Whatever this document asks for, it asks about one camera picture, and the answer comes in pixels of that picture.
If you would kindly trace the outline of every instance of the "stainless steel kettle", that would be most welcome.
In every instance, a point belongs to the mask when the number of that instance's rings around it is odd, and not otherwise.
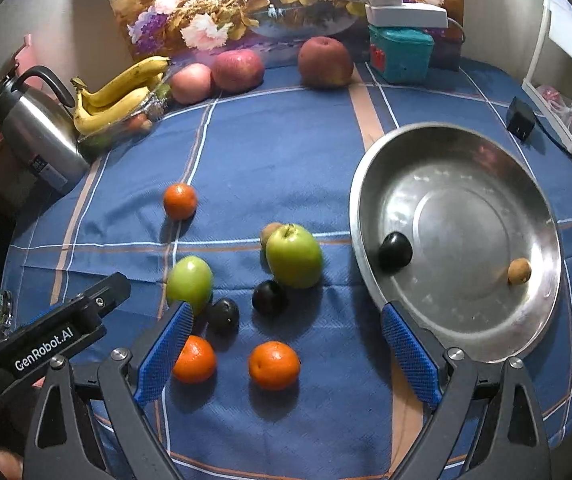
[[[59,103],[26,84],[42,79]],[[75,106],[70,92],[45,66],[33,66],[21,76],[14,67],[0,83],[0,131],[15,155],[62,195],[88,171],[77,148],[78,132],[66,108]]]

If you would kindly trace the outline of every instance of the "painting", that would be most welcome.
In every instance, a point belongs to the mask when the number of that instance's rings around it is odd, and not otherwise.
[[[445,7],[463,22],[463,0],[404,0]],[[267,67],[295,64],[304,41],[332,36],[355,60],[368,58],[363,4],[344,0],[110,0],[135,60],[173,57],[179,64],[203,62],[223,50],[252,48]],[[436,40],[461,46],[460,32],[429,31]]]

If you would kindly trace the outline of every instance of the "stainless steel tray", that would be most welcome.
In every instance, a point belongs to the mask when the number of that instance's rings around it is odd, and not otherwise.
[[[351,187],[352,246],[378,308],[400,301],[446,348],[477,361],[527,354],[546,331],[561,276],[556,222],[541,189],[502,147],[471,130],[413,124],[378,140]],[[392,231],[413,245],[394,275],[377,250]],[[515,258],[532,276],[509,286]]]

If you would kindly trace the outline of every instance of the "table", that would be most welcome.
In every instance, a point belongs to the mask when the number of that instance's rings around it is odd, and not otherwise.
[[[536,177],[563,246],[553,323],[526,358],[551,446],[572,431],[572,163],[539,131],[520,145],[505,130],[508,103],[528,97],[504,72],[463,60],[459,72],[431,70],[422,88],[392,86],[360,64],[348,89],[303,89],[295,67],[268,70],[240,96],[170,113],[138,143],[102,156],[67,196],[34,190],[8,251],[4,288],[19,322],[119,270],[132,295],[104,320],[108,334],[78,359],[103,359],[162,314],[164,280],[186,254],[214,272],[215,299],[240,306],[233,342],[198,321],[218,356],[214,378],[176,381],[151,403],[152,427],[187,479],[370,479],[392,471],[424,421],[390,358],[349,239],[352,174],[384,132],[419,121],[477,130]],[[194,186],[194,219],[178,225],[161,196],[178,180]],[[253,287],[268,279],[258,233],[272,221],[306,226],[324,253],[322,286],[293,293],[274,324],[253,317]],[[246,360],[262,342],[287,342],[302,360],[298,387],[266,395],[249,384]],[[443,478],[454,478],[472,438],[475,405]],[[109,421],[96,417],[110,445]],[[117,464],[119,472],[123,464]]]

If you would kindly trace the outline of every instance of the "banana bunch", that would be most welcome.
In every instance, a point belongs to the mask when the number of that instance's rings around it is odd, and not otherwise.
[[[162,81],[169,63],[161,56],[144,59],[97,92],[89,92],[81,79],[71,79],[77,91],[73,120],[79,133],[92,135],[131,114]]]

